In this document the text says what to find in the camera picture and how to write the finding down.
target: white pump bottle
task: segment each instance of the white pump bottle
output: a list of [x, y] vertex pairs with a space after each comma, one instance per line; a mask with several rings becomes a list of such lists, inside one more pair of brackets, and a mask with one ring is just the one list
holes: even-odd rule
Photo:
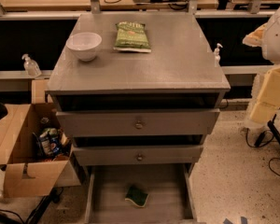
[[39, 77], [41, 75], [37, 62], [32, 60], [28, 54], [23, 54], [21, 58], [25, 60], [24, 68], [29, 76]]

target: drawer knob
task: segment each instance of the drawer knob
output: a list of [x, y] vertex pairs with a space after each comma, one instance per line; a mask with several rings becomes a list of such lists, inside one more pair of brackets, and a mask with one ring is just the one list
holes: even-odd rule
[[141, 130], [143, 128], [143, 123], [141, 122], [141, 120], [138, 120], [135, 125], [136, 129]]
[[142, 161], [142, 160], [143, 160], [143, 156], [142, 156], [142, 154], [140, 154], [140, 153], [138, 154], [138, 156], [137, 156], [137, 160], [138, 160], [138, 161]]

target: gray countertop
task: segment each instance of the gray countertop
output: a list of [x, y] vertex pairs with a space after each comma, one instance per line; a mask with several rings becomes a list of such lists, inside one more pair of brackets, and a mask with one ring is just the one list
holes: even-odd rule
[[[146, 25], [151, 53], [113, 49], [116, 23]], [[103, 12], [82, 14], [72, 34], [95, 32], [102, 48], [91, 62], [82, 62], [67, 48], [49, 79], [49, 94], [138, 93], [168, 91], [227, 91], [203, 31], [184, 12]]]

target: white bowl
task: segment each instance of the white bowl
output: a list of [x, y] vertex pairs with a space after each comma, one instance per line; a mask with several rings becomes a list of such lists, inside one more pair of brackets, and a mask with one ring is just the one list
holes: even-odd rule
[[96, 57], [102, 38], [96, 33], [79, 33], [69, 36], [66, 46], [81, 61], [88, 62]]

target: open cardboard box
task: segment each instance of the open cardboard box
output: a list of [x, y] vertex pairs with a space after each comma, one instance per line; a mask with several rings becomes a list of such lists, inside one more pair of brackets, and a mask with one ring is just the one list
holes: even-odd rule
[[49, 195], [54, 187], [79, 186], [83, 169], [71, 152], [68, 161], [36, 161], [33, 133], [40, 132], [40, 119], [48, 117], [59, 126], [52, 102], [45, 103], [46, 80], [34, 80], [32, 103], [6, 105], [8, 114], [0, 120], [0, 165], [5, 165], [4, 197]]

